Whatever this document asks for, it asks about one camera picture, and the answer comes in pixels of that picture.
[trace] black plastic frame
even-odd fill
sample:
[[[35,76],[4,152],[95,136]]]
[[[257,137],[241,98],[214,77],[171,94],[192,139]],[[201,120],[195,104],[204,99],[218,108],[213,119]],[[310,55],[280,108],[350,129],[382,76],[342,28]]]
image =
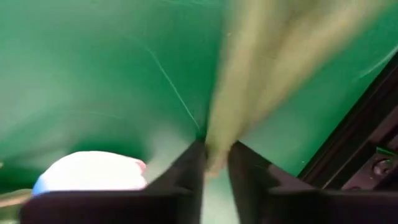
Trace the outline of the black plastic frame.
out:
[[[398,158],[396,156],[376,152],[341,189],[394,190],[397,185],[397,171]]]
[[[315,190],[241,143],[228,169],[242,224],[398,223],[398,193]]]

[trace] blurred green object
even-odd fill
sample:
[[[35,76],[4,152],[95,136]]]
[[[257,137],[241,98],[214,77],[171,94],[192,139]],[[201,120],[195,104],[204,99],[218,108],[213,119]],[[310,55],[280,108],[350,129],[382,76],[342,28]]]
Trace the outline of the blurred green object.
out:
[[[205,135],[224,0],[0,1],[0,191],[31,188],[57,159],[110,151],[153,180]],[[398,47],[392,7],[242,138],[292,174]],[[226,171],[203,223],[237,223]]]
[[[235,0],[210,108],[207,176],[231,146],[391,6],[379,0]]]

